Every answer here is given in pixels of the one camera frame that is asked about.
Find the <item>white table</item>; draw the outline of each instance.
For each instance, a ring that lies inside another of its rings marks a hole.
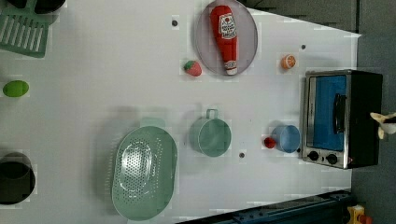
[[[126,223],[109,194],[112,158],[145,116],[165,119],[178,147],[172,201],[147,223],[350,188],[351,171],[306,163],[261,140],[279,123],[300,125],[305,71],[355,68],[359,36],[251,10],[259,29],[251,67],[236,77],[204,68],[192,78],[182,65],[197,59],[191,31],[208,3],[69,1],[51,26],[45,59],[0,53],[2,85],[22,79],[31,88],[20,99],[0,98],[0,152],[26,153],[37,177],[30,202],[0,207],[2,224]],[[285,53],[298,60],[287,74],[278,65]],[[231,148],[215,159],[187,141],[212,107],[233,132]]]

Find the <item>blue cup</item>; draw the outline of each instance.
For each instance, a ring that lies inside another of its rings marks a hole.
[[[273,131],[278,150],[292,153],[300,146],[300,131],[292,125],[277,126]]]

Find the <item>gray floor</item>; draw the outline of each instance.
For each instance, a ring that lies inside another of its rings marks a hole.
[[[358,67],[384,75],[382,111],[396,112],[396,1],[361,0]],[[352,192],[375,223],[396,223],[396,135],[380,143],[379,164],[353,170]]]

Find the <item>toy orange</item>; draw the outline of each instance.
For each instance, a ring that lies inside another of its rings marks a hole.
[[[288,54],[282,59],[280,64],[284,69],[291,69],[296,64],[296,59],[293,55]]]

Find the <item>small red bottle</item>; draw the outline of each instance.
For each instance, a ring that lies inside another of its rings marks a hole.
[[[236,44],[237,35],[233,12],[227,6],[213,8],[210,13],[213,35],[218,43],[224,67],[228,75],[235,75],[236,68]]]

